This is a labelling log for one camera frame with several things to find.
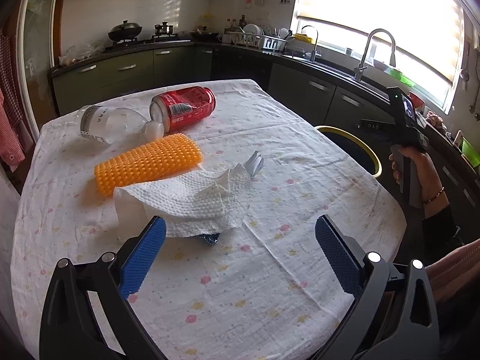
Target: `person's arm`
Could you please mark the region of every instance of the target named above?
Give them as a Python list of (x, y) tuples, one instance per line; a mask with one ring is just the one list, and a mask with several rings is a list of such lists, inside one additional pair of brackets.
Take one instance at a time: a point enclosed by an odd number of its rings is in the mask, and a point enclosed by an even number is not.
[[(403, 156), (414, 161), (417, 166), (422, 199), (425, 202), (425, 220), (422, 221), (425, 255), (428, 262), (432, 263), (462, 246), (463, 243), (457, 237), (458, 228), (455, 226), (447, 195), (444, 191), (439, 195), (443, 186), (430, 156), (413, 147), (404, 147), (399, 151)], [(398, 165), (392, 155), (390, 160), (394, 170), (393, 176), (399, 183), (401, 174), (398, 171)]]

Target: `plastic bag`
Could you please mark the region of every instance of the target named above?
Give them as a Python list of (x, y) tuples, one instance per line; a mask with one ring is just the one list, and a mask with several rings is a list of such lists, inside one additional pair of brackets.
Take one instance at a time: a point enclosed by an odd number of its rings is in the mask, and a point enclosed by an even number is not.
[(89, 43), (75, 44), (59, 58), (60, 66), (69, 66), (76, 61), (88, 58), (93, 54), (103, 51), (103, 46)]

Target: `bracelet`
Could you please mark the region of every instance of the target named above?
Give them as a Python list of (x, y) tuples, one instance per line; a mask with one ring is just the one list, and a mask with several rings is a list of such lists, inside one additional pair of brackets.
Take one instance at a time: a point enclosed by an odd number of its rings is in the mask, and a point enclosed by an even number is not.
[(434, 197), (432, 197), (431, 199), (428, 199), (426, 202), (423, 202), (423, 205), (427, 205), (428, 203), (433, 202), (436, 198), (438, 198), (443, 193), (443, 191), (445, 191), (445, 187), (442, 187), (440, 192), (437, 193)]

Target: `black countertop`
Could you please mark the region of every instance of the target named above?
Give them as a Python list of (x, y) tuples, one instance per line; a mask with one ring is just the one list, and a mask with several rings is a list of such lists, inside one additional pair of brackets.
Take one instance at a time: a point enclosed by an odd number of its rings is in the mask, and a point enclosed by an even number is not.
[[(94, 55), (90, 58), (75, 62), (66, 67), (54, 67), (50, 71), (52, 78), (58, 77), (66, 72), (83, 67), (94, 62), (102, 61), (116, 56), (125, 54), (137, 53), (146, 50), (155, 50), (172, 47), (205, 47), (210, 49), (231, 51), (235, 53), (242, 53), (246, 56), (267, 59), (273, 63), (277, 63), (289, 68), (301, 71), (310, 76), (325, 80), (333, 85), (339, 86), (363, 99), (368, 100), (373, 105), (381, 108), (387, 113), (390, 113), (390, 106), (388, 97), (383, 92), (385, 87), (368, 78), (363, 78), (366, 82), (358, 83), (354, 80), (354, 73), (345, 67), (335, 65), (329, 61), (320, 60), (321, 63), (311, 63), (301, 58), (296, 58), (292, 55), (285, 55), (283, 52), (273, 52), (268, 50), (259, 50), (252, 47), (239, 46), (220, 42), (164, 42), (164, 43), (150, 43), (140, 44), (132, 47), (106, 51), (101, 54)], [(469, 166), (462, 158), (456, 147), (441, 135), (430, 124), (423, 129), (423, 133), (428, 137), (430, 145), (459, 173), (464, 181), (469, 185), (471, 192), (480, 201), (480, 183), (478, 182), (477, 173)]]

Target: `device screen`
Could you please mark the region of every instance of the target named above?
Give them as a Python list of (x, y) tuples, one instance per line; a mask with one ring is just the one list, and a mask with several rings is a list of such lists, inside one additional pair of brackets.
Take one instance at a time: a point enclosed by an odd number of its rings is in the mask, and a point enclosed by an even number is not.
[(415, 126), (416, 118), (415, 118), (415, 109), (413, 108), (413, 104), (411, 100), (402, 95), (403, 100), (403, 108), (405, 110), (405, 120), (408, 126)]

